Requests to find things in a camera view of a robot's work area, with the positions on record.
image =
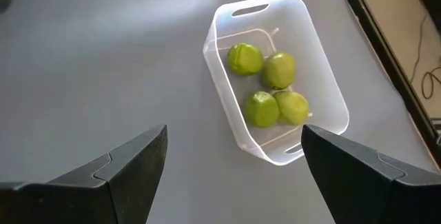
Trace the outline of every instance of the cable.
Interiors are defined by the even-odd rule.
[[[411,83],[415,79],[416,68],[417,68],[417,66],[418,66],[418,64],[419,64],[419,62],[421,60],[422,31],[423,31],[423,25],[424,25],[424,23],[425,23],[425,21],[426,21],[428,16],[429,16],[429,14],[426,14],[424,16],[424,18],[422,19],[421,24],[420,24],[420,40],[418,42],[418,55],[417,55],[417,58],[416,58],[416,61],[415,61],[415,65],[413,66]],[[432,69],[431,71],[425,72],[424,76],[422,77],[422,80],[421,80],[421,94],[427,100],[431,99],[432,96],[433,96],[433,92],[435,90],[435,81],[437,81],[441,85],[440,78],[438,78],[436,75],[434,75],[434,72],[436,70],[439,70],[439,69],[441,69],[441,66],[438,66],[438,67]],[[426,90],[424,88],[424,83],[426,82],[426,80],[429,80],[429,83],[430,83],[429,84],[430,85],[429,92],[426,92]]]

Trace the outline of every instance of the plastic container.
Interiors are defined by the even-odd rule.
[[[342,134],[349,113],[331,67],[302,0],[246,0],[218,8],[203,48],[223,108],[239,147],[274,165],[286,165],[303,156],[302,126],[277,124],[256,128],[246,124],[241,105],[253,92],[265,90],[260,75],[240,77],[227,67],[232,45],[248,43],[265,57],[288,52],[296,58],[296,79],[288,90],[309,102],[305,123]]]

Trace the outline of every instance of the gray table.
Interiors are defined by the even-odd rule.
[[[47,181],[158,124],[150,223],[333,223],[305,159],[239,150],[202,46],[240,0],[13,0],[0,15],[0,180]],[[436,171],[346,0],[303,0],[350,112],[344,136]]]

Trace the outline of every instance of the lime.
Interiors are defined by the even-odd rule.
[[[252,45],[239,43],[228,52],[228,66],[239,75],[256,74],[263,68],[262,52]]]
[[[300,125],[308,118],[309,104],[301,94],[283,91],[275,93],[274,98],[280,109],[281,121]]]
[[[296,61],[292,55],[279,52],[268,57],[263,69],[263,80],[272,89],[290,86],[296,75]]]
[[[280,116],[275,98],[263,91],[248,97],[245,101],[244,112],[247,122],[260,128],[274,125]]]

